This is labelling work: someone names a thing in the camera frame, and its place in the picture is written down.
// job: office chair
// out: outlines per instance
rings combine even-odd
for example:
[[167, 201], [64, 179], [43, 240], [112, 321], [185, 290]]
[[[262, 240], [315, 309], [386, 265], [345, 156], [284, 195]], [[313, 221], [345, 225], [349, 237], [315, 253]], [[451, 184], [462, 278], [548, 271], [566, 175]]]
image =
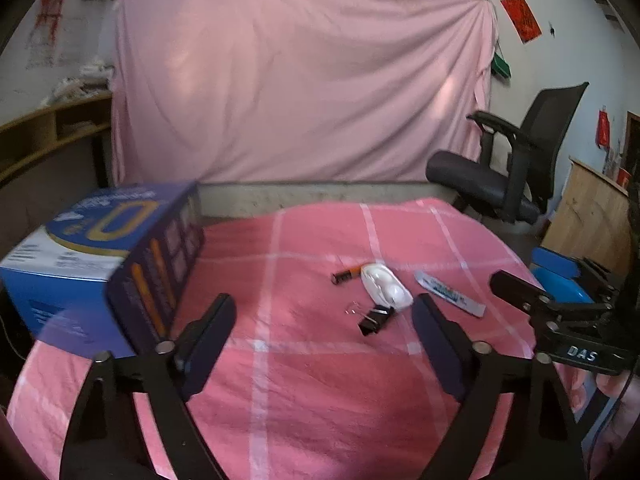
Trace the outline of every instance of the office chair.
[[[436, 152], [427, 163], [427, 179], [456, 190], [459, 197], [454, 206], [460, 211], [470, 205], [483, 216], [534, 224], [554, 194], [558, 151], [588, 85], [541, 90], [520, 127], [489, 112], [469, 115], [467, 119], [482, 130], [479, 161]], [[511, 145], [508, 176], [489, 167], [496, 133]], [[524, 196], [525, 183], [532, 200]]]

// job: green object hanging on wall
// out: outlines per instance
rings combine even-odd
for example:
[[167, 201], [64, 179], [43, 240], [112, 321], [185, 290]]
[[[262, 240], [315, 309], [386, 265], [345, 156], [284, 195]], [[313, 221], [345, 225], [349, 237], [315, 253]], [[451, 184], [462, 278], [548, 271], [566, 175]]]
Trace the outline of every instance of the green object hanging on wall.
[[494, 54], [494, 59], [491, 62], [491, 73], [497, 74], [505, 79], [511, 78], [511, 69], [509, 68], [509, 64], [501, 58], [497, 52]]

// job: toothpaste tube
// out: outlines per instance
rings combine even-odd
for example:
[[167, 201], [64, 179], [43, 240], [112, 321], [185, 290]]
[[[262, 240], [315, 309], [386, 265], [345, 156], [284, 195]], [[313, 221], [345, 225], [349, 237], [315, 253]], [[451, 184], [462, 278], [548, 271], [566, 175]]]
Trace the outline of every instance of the toothpaste tube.
[[434, 278], [421, 270], [416, 270], [414, 276], [416, 281], [429, 292], [432, 292], [443, 300], [449, 301], [449, 303], [453, 303], [456, 307], [461, 308], [473, 316], [484, 316], [484, 310], [486, 308], [485, 305], [476, 303], [471, 298], [460, 294], [458, 291], [448, 287], [437, 278]]

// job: cardboard box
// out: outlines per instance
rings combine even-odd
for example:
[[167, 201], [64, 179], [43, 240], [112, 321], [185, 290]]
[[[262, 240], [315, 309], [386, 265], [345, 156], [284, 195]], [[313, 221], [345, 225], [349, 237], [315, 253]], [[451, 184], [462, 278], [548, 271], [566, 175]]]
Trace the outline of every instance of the cardboard box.
[[38, 339], [124, 357], [168, 337], [203, 241], [194, 183], [101, 189], [26, 237], [0, 278]]

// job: red poster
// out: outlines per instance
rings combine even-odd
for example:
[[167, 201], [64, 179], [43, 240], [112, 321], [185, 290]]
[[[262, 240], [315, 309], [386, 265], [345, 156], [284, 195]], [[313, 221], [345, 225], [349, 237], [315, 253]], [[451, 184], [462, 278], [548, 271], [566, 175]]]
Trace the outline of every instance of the red poster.
[[528, 43], [542, 36], [540, 26], [525, 0], [501, 0], [500, 2], [518, 31], [522, 43]]

